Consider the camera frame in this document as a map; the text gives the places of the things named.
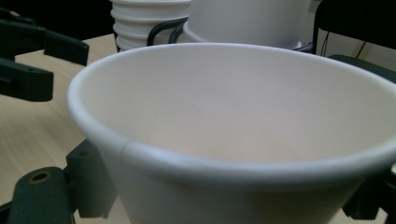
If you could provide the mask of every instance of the black chair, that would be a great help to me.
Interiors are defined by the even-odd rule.
[[[314,54],[318,51],[320,30],[327,32],[322,52],[325,52],[331,33],[358,39],[364,44],[396,49],[396,1],[322,0],[315,16]],[[396,72],[377,64],[340,54],[331,55],[329,58],[358,66],[396,83]]]
[[[185,17],[171,21],[163,21],[157,24],[150,30],[148,34],[147,46],[154,45],[154,40],[157,34],[159,34],[162,31],[170,30],[170,29],[172,29],[173,31],[169,35],[168,44],[176,44],[179,36],[183,34],[183,25],[188,19],[189,19],[188,17]],[[294,50],[305,53],[311,53],[312,48],[313,48],[312,42],[306,42]]]

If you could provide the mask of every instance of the white paper cup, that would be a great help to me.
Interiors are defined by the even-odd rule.
[[[396,160],[395,85],[288,49],[123,51],[68,106],[136,224],[323,224]]]
[[[191,0],[184,32],[194,42],[295,49],[311,0]]]
[[[170,21],[188,16],[190,1],[111,0],[114,14],[130,21]]]
[[[124,33],[134,36],[148,36],[152,28],[158,25],[158,22],[135,22],[135,21],[121,21],[115,20],[113,30],[116,33]],[[164,30],[157,36],[167,36],[172,33],[172,30]]]

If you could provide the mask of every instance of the table surface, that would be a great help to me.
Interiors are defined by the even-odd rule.
[[[90,45],[89,63],[117,53],[114,35],[84,41]],[[42,50],[18,55],[17,63],[50,70],[54,73],[53,99],[33,103],[0,95],[0,204],[12,200],[16,182],[27,173],[48,166],[64,168],[65,156],[85,136],[71,119],[66,94],[73,76],[84,66],[43,54]],[[376,220],[353,220],[340,211],[331,224],[382,224],[386,214],[380,211]],[[80,218],[77,224],[130,223],[119,200],[109,218]]]

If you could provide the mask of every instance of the rolled cup lip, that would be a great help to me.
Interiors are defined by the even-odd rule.
[[[158,50],[161,48],[191,48],[194,46],[233,47],[269,49],[288,54],[298,54],[315,58],[325,63],[334,63],[349,70],[359,70],[365,77],[379,84],[384,91],[393,94],[396,99],[396,86],[382,77],[328,58],[296,52],[289,49],[278,49],[264,46],[252,46],[234,43],[182,43],[177,45],[160,45],[119,52],[91,63],[83,68],[71,81],[67,104],[70,114],[77,126],[90,138],[103,138],[108,141],[118,141],[123,147],[115,156],[125,168],[133,166],[152,175],[169,177],[200,185],[227,185],[254,189],[307,189],[329,187],[329,185],[343,185],[363,179],[378,172],[390,170],[396,161],[396,134],[388,141],[371,149],[363,150],[351,155],[333,157],[329,159],[308,161],[279,161],[279,162],[242,162],[220,161],[196,157],[158,147],[152,147],[136,142],[128,136],[118,133],[92,117],[86,110],[79,92],[83,88],[84,80],[89,78],[91,71],[103,63],[111,63],[120,57],[139,53],[140,51]]]

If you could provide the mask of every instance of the black cable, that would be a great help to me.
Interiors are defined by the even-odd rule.
[[[303,45],[300,46],[299,48],[293,49],[293,50],[304,52],[304,53],[312,53],[313,48],[314,48],[314,43],[307,42],[307,43],[303,43]]]
[[[172,20],[172,21],[164,21],[164,22],[161,22],[160,24],[157,24],[156,26],[154,26],[148,34],[147,46],[154,45],[155,36],[157,34],[159,34],[161,31],[175,28],[175,27],[179,26],[181,23],[186,22],[187,19],[188,19],[188,17],[176,19],[176,20]]]
[[[171,35],[169,36],[168,44],[177,43],[178,37],[183,33],[183,25],[184,22],[182,22],[179,26],[175,28],[175,30],[172,31]]]
[[[366,46],[366,43],[367,43],[366,41],[363,42],[363,44],[361,45],[361,48],[359,49],[358,54],[356,55],[356,58],[359,58],[359,56],[361,56],[361,52],[363,51],[364,46]]]
[[[320,56],[323,56],[323,57],[326,56],[327,43],[329,41],[329,33],[330,32],[327,32],[326,37],[324,38],[322,49],[321,49],[321,52],[320,52]]]

